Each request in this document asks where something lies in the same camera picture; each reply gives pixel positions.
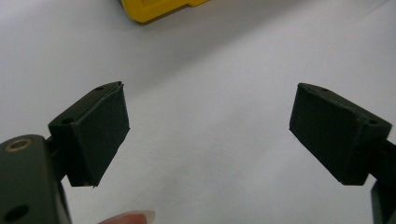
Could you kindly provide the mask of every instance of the white table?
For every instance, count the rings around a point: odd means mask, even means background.
[[[63,181],[74,223],[372,222],[375,180],[342,186],[289,119],[306,82],[396,124],[395,0],[212,0],[147,25],[116,0],[0,2],[0,142],[118,80],[132,130],[98,188]]]

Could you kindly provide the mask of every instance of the white background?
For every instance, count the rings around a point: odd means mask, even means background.
[[[306,82],[395,124],[395,71],[395,0],[212,0],[146,25],[116,0],[2,0],[0,142],[120,80],[132,129],[98,188],[63,181],[74,223],[371,223],[374,179],[339,184],[289,119]]]

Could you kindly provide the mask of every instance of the yellow object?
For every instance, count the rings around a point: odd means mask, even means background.
[[[128,16],[139,22],[150,21],[178,7],[196,7],[208,0],[121,0]]]

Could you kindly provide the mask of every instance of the white surface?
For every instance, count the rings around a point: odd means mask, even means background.
[[[147,25],[116,0],[0,2],[0,140],[37,133],[121,80],[127,139],[75,223],[371,223],[370,177],[344,187],[288,131],[299,82],[396,123],[395,0],[212,0]],[[391,133],[389,140],[396,142]]]

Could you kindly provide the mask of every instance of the yellow plastic case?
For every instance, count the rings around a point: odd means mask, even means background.
[[[121,0],[128,16],[139,22],[150,21],[178,7],[196,7],[208,0]]]

